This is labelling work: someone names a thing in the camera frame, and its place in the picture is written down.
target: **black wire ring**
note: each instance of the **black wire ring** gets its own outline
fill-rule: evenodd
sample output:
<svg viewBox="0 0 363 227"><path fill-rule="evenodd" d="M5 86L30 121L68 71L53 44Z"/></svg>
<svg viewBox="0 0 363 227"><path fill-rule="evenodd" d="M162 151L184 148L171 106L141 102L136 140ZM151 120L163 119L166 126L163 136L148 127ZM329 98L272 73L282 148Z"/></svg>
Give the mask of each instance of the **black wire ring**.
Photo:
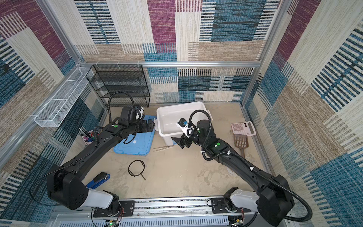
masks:
<svg viewBox="0 0 363 227"><path fill-rule="evenodd" d="M130 166L131 166L131 164L132 163L134 163L134 162L136 162L136 161L140 161L141 162L141 164L144 166L144 169L141 171L141 173L139 173L138 175L134 175L131 171L130 171ZM143 172L144 172L144 170L145 170L145 163L143 162L143 161L141 161L141 160L135 160L135 161L132 161L131 163L130 163L130 165L129 165L129 167L127 168L127 171L129 172L129 174L131 175L131 176L133 176L133 177L137 177L137 176L139 176L139 175L141 175Z"/></svg>

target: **black wire mesh shelf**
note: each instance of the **black wire mesh shelf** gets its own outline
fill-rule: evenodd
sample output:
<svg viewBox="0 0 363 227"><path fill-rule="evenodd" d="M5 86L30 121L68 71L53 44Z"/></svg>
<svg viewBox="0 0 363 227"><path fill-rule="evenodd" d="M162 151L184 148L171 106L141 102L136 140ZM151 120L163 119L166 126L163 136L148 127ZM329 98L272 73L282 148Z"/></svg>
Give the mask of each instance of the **black wire mesh shelf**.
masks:
<svg viewBox="0 0 363 227"><path fill-rule="evenodd" d="M118 91L129 93L135 104L149 107L150 92L141 65L93 65L87 80L107 106L109 97ZM112 97L111 107L130 106L130 98L118 93Z"/></svg>

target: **red wire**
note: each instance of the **red wire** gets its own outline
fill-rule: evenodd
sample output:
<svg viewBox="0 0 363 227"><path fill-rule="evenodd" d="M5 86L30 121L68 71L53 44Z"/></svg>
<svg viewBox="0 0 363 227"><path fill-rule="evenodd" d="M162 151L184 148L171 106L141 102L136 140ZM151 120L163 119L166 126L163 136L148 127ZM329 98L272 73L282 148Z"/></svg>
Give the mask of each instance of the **red wire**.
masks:
<svg viewBox="0 0 363 227"><path fill-rule="evenodd" d="M116 221L118 221L118 218L121 216L121 214L122 214L122 216L121 216L121 219L123 218L123 207L121 208L121 210L120 210L120 214L118 215L118 217L117 217L117 219L116 219Z"/></svg>

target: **ventilation grille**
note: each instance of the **ventilation grille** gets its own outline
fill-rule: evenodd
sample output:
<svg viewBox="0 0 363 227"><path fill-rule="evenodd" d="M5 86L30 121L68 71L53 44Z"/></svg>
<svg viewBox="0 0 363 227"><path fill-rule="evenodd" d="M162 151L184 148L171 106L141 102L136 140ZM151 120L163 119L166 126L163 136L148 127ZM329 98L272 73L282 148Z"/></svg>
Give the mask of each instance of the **ventilation grille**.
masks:
<svg viewBox="0 0 363 227"><path fill-rule="evenodd" d="M179 217L179 218L142 218L124 219L120 227L143 227L143 226L225 226L228 225L228 217Z"/></svg>
<svg viewBox="0 0 363 227"><path fill-rule="evenodd" d="M108 226L105 220L93 220L97 227ZM175 217L175 218L130 218L123 219L119 227L188 227L188 226L226 226L228 216L206 216L206 217ZM59 227L94 227L89 221L61 221Z"/></svg>
<svg viewBox="0 0 363 227"><path fill-rule="evenodd" d="M93 220L97 227L104 227L105 220ZM94 227L92 221L61 221L59 227Z"/></svg>

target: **metal rail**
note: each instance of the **metal rail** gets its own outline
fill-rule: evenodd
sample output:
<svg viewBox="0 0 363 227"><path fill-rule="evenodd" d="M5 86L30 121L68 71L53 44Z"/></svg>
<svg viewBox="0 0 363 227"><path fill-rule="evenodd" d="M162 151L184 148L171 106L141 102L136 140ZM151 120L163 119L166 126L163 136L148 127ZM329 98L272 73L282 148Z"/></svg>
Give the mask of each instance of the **metal rail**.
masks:
<svg viewBox="0 0 363 227"><path fill-rule="evenodd" d="M62 85L67 81L67 79L72 76L72 73L77 70L78 66L74 66L66 76L61 80L61 82L57 85L56 88L53 89L52 92L48 94L48 96L43 100L43 102L34 110L34 112L29 115L29 117L24 121L24 123L15 131L15 133L4 143L4 145L0 148L0 169L9 161L12 155L18 150L18 148L22 145L22 143L26 140L29 134L33 131L33 129L37 126L36 122L34 122L34 118L37 114L39 114L40 110L51 100L51 98L59 91Z"/></svg>
<svg viewBox="0 0 363 227"><path fill-rule="evenodd" d="M131 217L135 218L168 218L168 217L198 217L198 216L226 216L231 213L213 214L212 208L207 205L210 198L223 196L198 196L198 197L177 197L177 198L148 198L148 199L120 199L134 200L134 213ZM50 221L58 220L81 220L89 215L90 208L70 211L63 206L57 206L51 215ZM232 215L242 215L242 213L233 213Z"/></svg>
<svg viewBox="0 0 363 227"><path fill-rule="evenodd" d="M241 111L242 111L243 117L245 118L245 121L250 121L251 119L248 116L246 108L241 106ZM264 171L274 175L273 172L271 171L270 166L268 165L267 159L262 151L262 147L261 147L262 142L258 139L257 133L258 132L256 131L256 135L253 135L251 137L252 137L253 143L256 147L258 156L260 157L262 166L264 167Z"/></svg>
<svg viewBox="0 0 363 227"><path fill-rule="evenodd" d="M216 68L216 67L236 67L255 68L261 65L260 61L97 61L81 62L81 67L91 67L97 64L111 65L142 65L144 67L196 67L196 68Z"/></svg>

